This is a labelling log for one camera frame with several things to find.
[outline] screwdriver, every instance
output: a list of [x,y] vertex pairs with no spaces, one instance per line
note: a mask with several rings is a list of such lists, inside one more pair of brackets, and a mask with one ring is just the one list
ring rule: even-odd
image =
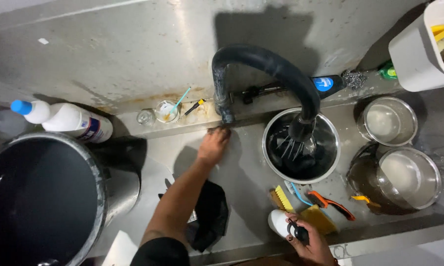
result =
[[187,116],[190,114],[190,112],[194,111],[194,109],[198,108],[201,104],[203,104],[205,102],[204,99],[198,100],[197,103],[195,103],[188,111],[186,111],[184,113],[184,115],[182,117],[180,117],[176,123],[178,123],[181,119],[183,119],[183,117]]

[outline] blue bottle cap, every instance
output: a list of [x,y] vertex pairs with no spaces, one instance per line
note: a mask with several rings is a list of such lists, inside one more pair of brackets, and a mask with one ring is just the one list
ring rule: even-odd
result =
[[32,103],[21,100],[14,100],[10,105],[10,109],[13,112],[19,113],[21,115],[28,115],[32,111]]

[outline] blue label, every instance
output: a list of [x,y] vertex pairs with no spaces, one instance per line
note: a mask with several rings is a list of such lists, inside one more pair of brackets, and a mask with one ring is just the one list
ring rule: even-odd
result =
[[77,139],[83,141],[89,140],[99,133],[99,129],[101,129],[101,121],[91,117],[89,118],[89,125],[86,131],[81,136],[77,137]]
[[313,78],[312,81],[319,91],[328,91],[333,86],[331,78]]

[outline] stainless steel sink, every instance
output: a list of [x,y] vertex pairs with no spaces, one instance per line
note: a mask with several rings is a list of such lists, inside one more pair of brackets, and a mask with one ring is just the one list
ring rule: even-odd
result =
[[[367,141],[359,133],[355,116],[367,100],[356,104],[322,108],[321,112],[334,124],[341,139],[341,156],[335,171],[312,185],[321,195],[343,204],[357,218],[347,221],[335,209],[327,213],[341,229],[327,240],[337,258],[354,257],[414,246],[444,239],[444,88],[423,93],[396,95],[415,110],[419,132],[415,148],[425,152],[437,164],[443,182],[438,202],[412,215],[388,216],[372,214],[363,202],[349,199],[351,191],[345,180],[350,161]],[[230,205],[226,236],[203,254],[191,252],[192,265],[229,265],[238,261],[293,252],[290,245],[268,227],[266,219],[275,208],[268,190],[282,185],[263,158],[261,139],[265,123],[233,129],[230,147],[223,161],[211,173],[210,180],[221,185]],[[113,221],[96,245],[94,256],[105,255],[118,230],[127,232],[139,243],[157,204],[158,193],[166,191],[165,179],[173,182],[190,166],[205,131],[184,133],[148,141],[148,157],[142,170],[142,193],[138,205],[126,217]],[[300,190],[310,188],[299,186]],[[288,195],[296,210],[307,206]]]

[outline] black sleeve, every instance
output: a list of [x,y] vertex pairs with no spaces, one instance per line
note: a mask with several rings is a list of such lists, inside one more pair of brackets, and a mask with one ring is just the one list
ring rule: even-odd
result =
[[178,240],[156,238],[138,249],[130,266],[190,266],[190,257]]

